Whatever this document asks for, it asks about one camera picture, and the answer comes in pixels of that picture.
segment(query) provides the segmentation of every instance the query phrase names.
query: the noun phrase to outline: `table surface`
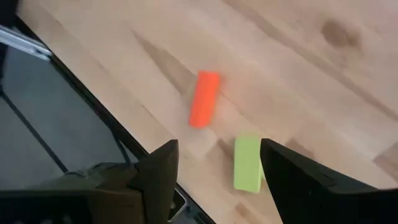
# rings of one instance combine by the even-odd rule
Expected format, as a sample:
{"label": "table surface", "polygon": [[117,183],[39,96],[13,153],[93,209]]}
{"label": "table surface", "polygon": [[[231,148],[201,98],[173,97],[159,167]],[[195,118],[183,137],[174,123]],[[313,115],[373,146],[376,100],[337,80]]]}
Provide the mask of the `table surface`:
{"label": "table surface", "polygon": [[[178,182],[217,223],[281,223],[265,182],[233,189],[239,134],[398,186],[397,1],[24,0],[19,16],[149,152],[179,140]],[[197,130],[203,69],[223,78]]]}

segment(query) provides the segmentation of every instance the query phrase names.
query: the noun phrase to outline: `gray floor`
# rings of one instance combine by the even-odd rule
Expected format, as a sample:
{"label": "gray floor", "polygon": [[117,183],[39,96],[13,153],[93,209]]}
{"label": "gray floor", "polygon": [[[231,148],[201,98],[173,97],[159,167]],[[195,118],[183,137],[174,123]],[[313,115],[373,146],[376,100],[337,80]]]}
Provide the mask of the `gray floor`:
{"label": "gray floor", "polygon": [[[48,62],[10,49],[3,84],[10,100],[67,169],[124,162],[108,127]],[[26,188],[63,174],[3,99],[0,124],[0,189]],[[184,216],[180,219],[178,223],[193,223]]]}

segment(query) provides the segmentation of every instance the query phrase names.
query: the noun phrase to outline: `wood knot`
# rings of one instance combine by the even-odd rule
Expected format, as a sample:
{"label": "wood knot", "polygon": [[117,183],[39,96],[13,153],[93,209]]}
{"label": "wood knot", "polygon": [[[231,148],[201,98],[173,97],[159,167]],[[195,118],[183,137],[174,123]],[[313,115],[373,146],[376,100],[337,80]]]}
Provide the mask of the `wood knot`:
{"label": "wood knot", "polygon": [[360,36],[357,32],[348,30],[343,24],[329,20],[322,26],[325,40],[334,47],[358,47]]}

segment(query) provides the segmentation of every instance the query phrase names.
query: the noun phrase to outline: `metal bracket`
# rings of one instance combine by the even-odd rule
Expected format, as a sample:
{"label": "metal bracket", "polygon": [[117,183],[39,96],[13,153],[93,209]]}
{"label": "metal bracket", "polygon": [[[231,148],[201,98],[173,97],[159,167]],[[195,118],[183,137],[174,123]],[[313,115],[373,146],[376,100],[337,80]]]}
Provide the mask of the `metal bracket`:
{"label": "metal bracket", "polygon": [[52,55],[51,51],[46,48],[44,44],[4,26],[0,26],[0,43],[14,47],[46,61],[49,61]]}

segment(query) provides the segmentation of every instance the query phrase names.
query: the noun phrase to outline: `lime green block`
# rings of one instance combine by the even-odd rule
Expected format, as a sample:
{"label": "lime green block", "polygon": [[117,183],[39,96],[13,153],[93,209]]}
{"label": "lime green block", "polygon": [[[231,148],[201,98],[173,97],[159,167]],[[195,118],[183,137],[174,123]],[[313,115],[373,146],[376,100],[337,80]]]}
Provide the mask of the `lime green block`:
{"label": "lime green block", "polygon": [[260,138],[240,136],[235,139],[234,188],[259,193],[263,176]]}

